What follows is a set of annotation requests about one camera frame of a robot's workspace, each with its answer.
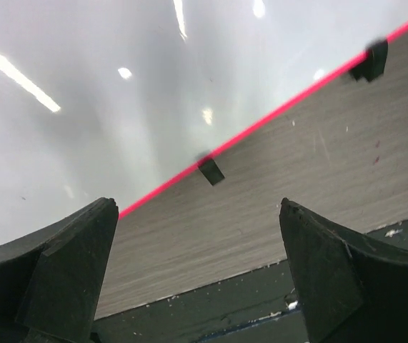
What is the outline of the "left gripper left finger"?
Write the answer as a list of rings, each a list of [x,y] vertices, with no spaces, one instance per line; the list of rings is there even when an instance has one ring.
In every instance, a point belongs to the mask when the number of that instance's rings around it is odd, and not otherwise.
[[[118,218],[100,198],[0,246],[0,342],[89,342]]]

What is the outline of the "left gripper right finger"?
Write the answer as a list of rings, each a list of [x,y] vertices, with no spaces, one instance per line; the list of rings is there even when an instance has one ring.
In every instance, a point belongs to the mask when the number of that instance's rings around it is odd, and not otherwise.
[[[279,225],[310,342],[408,342],[408,250],[288,198]]]

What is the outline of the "pink framed whiteboard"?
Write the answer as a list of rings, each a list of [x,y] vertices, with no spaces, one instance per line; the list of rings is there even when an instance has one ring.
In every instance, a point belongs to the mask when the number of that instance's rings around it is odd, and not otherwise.
[[[0,1],[0,245],[128,213],[408,30],[408,1]]]

